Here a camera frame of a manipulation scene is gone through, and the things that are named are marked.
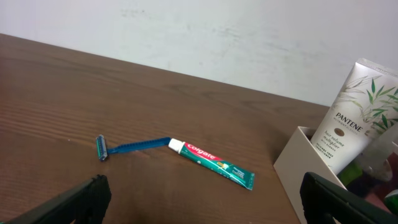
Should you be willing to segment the white Pantene tube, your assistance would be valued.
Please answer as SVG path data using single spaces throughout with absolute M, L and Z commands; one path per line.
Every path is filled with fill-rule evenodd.
M 310 142 L 334 174 L 397 123 L 397 72 L 358 59 Z

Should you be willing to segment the cream box with pink inside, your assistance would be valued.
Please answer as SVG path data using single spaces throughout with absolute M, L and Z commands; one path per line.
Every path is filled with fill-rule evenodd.
M 325 161 L 311 145 L 310 139 L 314 132 L 314 129 L 299 126 L 274 163 L 274 169 L 301 223 L 307 222 L 300 197 L 300 187 L 306 172 L 314 172 L 346 189 L 337 177 L 338 174 L 334 174 L 329 169 Z M 387 194 L 397 189 L 397 155 L 389 157 L 388 161 L 396 165 L 396 167 L 393 168 L 393 179 L 388 183 L 376 186 L 366 197 L 361 198 L 391 213 L 384 205 L 383 200 Z

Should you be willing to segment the green Dettol soap box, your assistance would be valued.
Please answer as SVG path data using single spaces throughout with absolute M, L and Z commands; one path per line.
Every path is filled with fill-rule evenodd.
M 389 211 L 395 215 L 398 215 L 398 190 L 393 190 L 384 197 L 384 205 Z

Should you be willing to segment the blue disposable razor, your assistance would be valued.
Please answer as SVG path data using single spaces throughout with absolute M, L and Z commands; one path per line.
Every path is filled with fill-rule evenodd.
M 160 138 L 148 141 L 132 142 L 128 144 L 122 144 L 114 148 L 107 148 L 105 138 L 100 134 L 96 138 L 96 150 L 98 154 L 98 159 L 100 161 L 105 161 L 109 154 L 120 154 L 125 152 L 140 151 L 144 149 L 167 146 L 171 138 Z

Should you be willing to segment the clear blue soap pump bottle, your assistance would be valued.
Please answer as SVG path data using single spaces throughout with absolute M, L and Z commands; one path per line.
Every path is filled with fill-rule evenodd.
M 337 177 L 351 193 L 366 197 L 378 185 L 390 182 L 393 168 L 388 158 L 397 155 L 397 125 L 371 142 Z

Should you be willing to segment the Colgate toothpaste tube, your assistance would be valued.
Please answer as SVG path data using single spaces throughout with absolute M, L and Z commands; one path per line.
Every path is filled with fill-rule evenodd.
M 169 148 L 179 155 L 252 190 L 255 174 L 187 142 L 171 139 Z

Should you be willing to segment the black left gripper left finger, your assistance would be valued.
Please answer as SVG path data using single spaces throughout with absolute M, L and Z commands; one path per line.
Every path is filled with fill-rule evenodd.
M 108 178 L 96 175 L 7 223 L 102 223 L 110 201 Z

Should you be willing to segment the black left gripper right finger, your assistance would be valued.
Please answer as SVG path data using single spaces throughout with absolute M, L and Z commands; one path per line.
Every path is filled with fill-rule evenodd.
M 397 215 L 376 207 L 314 172 L 305 173 L 300 197 L 308 224 L 397 223 Z

